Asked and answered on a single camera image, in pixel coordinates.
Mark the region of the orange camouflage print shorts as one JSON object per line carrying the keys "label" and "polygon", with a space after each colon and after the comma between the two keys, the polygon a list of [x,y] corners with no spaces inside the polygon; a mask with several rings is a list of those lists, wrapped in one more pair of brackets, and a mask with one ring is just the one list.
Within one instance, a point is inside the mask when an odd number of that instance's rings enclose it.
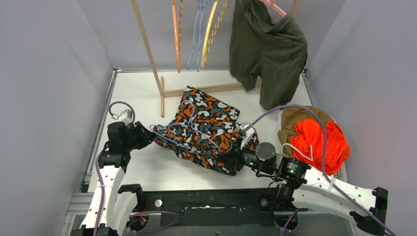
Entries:
{"label": "orange camouflage print shorts", "polygon": [[[239,171],[231,170],[231,162],[228,160],[228,151],[237,143],[240,134],[237,132],[241,125],[238,122],[240,111],[207,93],[187,86],[182,94],[181,102],[189,100],[196,106],[194,127],[206,133],[220,147],[217,149],[206,137],[195,133],[190,128],[179,125],[167,127],[167,138],[180,144],[189,146],[192,150],[178,147],[158,136],[154,141],[157,145],[170,148],[178,158],[189,160],[201,167],[215,172],[235,176]],[[193,108],[189,104],[179,105],[174,119],[169,124],[184,122],[190,118]]]}

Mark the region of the olive brown shorts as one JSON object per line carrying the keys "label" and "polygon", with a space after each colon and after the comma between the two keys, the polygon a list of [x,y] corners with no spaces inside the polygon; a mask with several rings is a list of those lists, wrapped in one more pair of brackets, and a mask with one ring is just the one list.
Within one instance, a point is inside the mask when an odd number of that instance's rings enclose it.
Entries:
{"label": "olive brown shorts", "polygon": [[[312,110],[326,125],[330,121],[335,121],[334,118],[329,115],[327,112],[314,107],[306,106],[308,109]],[[296,137],[298,134],[295,130],[295,124],[299,121],[305,119],[315,119],[314,116],[306,111],[305,109],[298,107],[287,107],[282,110],[281,114],[281,128],[277,133],[278,139],[281,144],[290,143],[291,137]]]}

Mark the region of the red orange shorts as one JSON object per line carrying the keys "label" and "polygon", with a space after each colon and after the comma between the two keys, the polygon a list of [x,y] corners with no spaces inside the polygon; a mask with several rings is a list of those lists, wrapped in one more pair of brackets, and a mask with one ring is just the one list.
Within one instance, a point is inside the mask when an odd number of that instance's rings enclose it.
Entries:
{"label": "red orange shorts", "polygon": [[290,137],[290,154],[299,161],[322,170],[325,153],[325,171],[328,175],[338,172],[350,155],[350,147],[342,129],[334,122],[325,125],[327,146],[324,148],[323,131],[314,119],[304,119],[295,124],[295,135]]}

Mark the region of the white plastic basket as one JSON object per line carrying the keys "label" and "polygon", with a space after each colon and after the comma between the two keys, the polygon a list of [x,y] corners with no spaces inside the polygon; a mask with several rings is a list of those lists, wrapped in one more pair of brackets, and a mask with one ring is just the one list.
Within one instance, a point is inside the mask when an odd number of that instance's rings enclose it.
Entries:
{"label": "white plastic basket", "polygon": [[[282,130],[282,117],[283,117],[283,110],[280,110],[278,112],[278,130]],[[339,171],[334,173],[333,175],[335,178],[341,181],[348,182],[345,163],[342,163],[342,166],[339,169]]]}

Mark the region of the wooden clothes hanger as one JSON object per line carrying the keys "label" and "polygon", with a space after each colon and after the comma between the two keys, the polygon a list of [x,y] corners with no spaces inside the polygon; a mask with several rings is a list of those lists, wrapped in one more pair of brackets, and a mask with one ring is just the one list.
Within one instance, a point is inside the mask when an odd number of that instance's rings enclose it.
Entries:
{"label": "wooden clothes hanger", "polygon": [[174,41],[176,49],[176,64],[177,72],[181,72],[181,25],[182,25],[182,13],[183,13],[184,1],[180,0],[179,5],[176,4],[176,0],[172,0],[172,14],[173,14],[173,29],[174,29]]}

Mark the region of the cream wooden hanger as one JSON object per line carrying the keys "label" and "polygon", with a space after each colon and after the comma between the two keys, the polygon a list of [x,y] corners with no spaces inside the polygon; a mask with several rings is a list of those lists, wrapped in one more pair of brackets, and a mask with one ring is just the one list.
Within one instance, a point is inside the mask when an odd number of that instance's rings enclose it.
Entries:
{"label": "cream wooden hanger", "polygon": [[228,3],[229,3],[229,0],[224,1],[222,7],[220,8],[220,12],[218,14],[217,19],[214,20],[216,16],[216,10],[219,5],[219,0],[212,1],[212,7],[211,7],[210,14],[208,17],[207,28],[204,34],[204,41],[203,41],[203,46],[202,46],[201,68],[204,68],[206,65],[207,57],[210,52],[210,47],[213,43],[214,37],[217,33],[220,23],[222,22],[223,16],[228,7]]}

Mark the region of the light blue wire hanger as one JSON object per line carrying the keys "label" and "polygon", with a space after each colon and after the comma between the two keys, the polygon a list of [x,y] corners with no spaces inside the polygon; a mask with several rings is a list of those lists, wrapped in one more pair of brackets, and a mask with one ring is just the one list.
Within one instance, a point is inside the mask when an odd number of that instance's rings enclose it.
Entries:
{"label": "light blue wire hanger", "polygon": [[205,3],[203,0],[197,1],[197,13],[194,20],[193,34],[192,34],[192,48],[187,61],[187,70],[195,68],[197,72],[200,71],[198,59],[200,57],[201,45],[201,24],[204,14]]}

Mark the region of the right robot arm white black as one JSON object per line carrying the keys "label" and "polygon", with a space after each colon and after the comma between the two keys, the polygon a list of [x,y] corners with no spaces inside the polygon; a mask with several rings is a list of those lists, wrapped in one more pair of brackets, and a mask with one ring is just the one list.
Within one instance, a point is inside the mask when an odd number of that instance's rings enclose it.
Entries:
{"label": "right robot arm white black", "polygon": [[284,210],[307,209],[348,220],[359,230],[374,235],[388,233],[385,225],[388,191],[362,188],[328,176],[316,168],[277,153],[274,145],[260,143],[255,150],[234,146],[226,156],[245,165],[257,177],[268,177],[279,185],[274,196]]}

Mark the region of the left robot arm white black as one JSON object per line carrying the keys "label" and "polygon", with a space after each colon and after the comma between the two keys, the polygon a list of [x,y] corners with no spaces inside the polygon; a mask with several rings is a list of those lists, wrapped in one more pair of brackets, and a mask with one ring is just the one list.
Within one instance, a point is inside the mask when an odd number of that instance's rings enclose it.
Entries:
{"label": "left robot arm white black", "polygon": [[133,150],[151,144],[155,134],[139,121],[113,122],[107,127],[108,141],[95,161],[97,184],[81,225],[72,236],[121,236],[134,210],[147,205],[140,184],[125,184],[127,166]]}

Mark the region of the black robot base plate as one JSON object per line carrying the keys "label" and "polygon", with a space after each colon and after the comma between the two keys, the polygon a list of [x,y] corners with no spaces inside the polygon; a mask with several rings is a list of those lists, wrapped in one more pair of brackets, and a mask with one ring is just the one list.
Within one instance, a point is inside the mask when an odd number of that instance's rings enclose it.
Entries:
{"label": "black robot base plate", "polygon": [[146,191],[127,236],[296,236],[294,208],[269,188]]}

